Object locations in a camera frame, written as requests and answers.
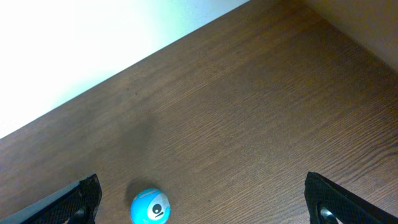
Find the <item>white eye patch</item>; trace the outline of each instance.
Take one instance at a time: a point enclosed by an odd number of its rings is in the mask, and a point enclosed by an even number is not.
[[[147,215],[151,220],[160,220],[166,213],[166,208],[169,207],[169,200],[166,194],[160,193],[149,204]]]

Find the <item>wood grain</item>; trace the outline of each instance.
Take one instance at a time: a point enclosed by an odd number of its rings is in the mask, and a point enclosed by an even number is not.
[[[253,0],[2,139],[0,218],[97,173],[98,223],[149,186],[169,223],[308,223],[308,171],[396,216],[397,89],[300,1]]]

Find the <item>blue ball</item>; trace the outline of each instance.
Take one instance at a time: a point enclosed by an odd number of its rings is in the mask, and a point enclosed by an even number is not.
[[[130,209],[133,224],[164,224],[170,213],[169,200],[159,189],[147,189],[139,193]]]

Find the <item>round toy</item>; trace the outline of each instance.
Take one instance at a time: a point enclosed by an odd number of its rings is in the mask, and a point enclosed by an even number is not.
[[[147,189],[139,193],[130,209],[133,224],[164,224],[170,213],[169,200],[159,189]]]

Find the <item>cartoon face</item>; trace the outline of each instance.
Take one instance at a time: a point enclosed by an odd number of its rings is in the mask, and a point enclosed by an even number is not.
[[[171,213],[166,194],[158,189],[147,189],[137,195],[131,204],[131,220],[134,224],[163,224]]]

